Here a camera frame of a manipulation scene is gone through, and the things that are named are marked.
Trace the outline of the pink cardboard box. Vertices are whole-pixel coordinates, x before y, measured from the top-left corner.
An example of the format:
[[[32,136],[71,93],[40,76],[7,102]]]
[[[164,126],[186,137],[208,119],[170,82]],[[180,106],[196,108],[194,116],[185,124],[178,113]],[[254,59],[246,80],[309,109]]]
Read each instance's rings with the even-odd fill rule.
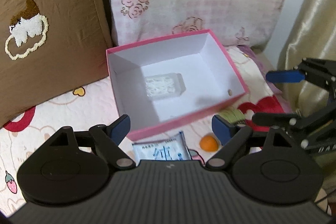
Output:
[[[109,76],[132,141],[215,114],[248,92],[228,51],[210,30],[110,48]]]

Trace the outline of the green yarn ball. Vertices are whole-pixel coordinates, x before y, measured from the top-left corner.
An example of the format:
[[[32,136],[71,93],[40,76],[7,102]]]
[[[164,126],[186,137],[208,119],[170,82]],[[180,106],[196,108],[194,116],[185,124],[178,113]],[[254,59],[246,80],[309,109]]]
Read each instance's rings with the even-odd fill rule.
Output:
[[[228,107],[218,112],[218,115],[234,125],[246,124],[245,115],[239,109]]]

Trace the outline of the brown embroidered cushion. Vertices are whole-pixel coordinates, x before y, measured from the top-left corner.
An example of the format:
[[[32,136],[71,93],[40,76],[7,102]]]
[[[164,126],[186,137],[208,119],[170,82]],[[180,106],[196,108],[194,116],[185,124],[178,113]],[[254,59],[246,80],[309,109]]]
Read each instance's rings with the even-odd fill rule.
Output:
[[[1,0],[1,124],[108,75],[102,0]]]

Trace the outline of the blue wet wipes pack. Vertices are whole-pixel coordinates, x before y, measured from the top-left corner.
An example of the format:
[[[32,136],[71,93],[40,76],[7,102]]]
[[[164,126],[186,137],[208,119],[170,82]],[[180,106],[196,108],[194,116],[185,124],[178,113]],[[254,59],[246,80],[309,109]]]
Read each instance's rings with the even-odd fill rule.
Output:
[[[191,160],[183,131],[168,139],[133,143],[132,147],[137,164],[142,160]]]

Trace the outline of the beige satin curtain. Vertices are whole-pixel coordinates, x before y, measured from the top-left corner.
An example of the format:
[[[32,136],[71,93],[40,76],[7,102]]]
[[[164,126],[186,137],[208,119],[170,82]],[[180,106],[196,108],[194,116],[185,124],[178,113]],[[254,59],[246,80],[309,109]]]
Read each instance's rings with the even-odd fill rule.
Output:
[[[335,60],[335,0],[304,0],[281,51],[279,69],[292,69],[304,57]],[[309,82],[281,84],[292,110],[308,116],[326,106],[329,93]]]

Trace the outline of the clear plastic swab box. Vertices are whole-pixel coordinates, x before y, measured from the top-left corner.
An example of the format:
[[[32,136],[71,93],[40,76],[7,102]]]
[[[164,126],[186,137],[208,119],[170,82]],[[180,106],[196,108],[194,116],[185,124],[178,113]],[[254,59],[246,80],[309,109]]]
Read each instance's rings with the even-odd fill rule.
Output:
[[[186,91],[180,73],[147,76],[144,78],[146,95],[151,101],[179,97]]]

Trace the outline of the small orange fruit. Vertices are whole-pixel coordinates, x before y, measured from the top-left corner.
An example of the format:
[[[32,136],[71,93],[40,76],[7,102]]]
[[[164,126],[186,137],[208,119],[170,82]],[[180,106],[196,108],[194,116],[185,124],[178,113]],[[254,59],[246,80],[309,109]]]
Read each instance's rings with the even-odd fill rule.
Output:
[[[212,135],[206,135],[202,137],[199,142],[199,146],[203,151],[215,152],[219,149],[217,140]]]

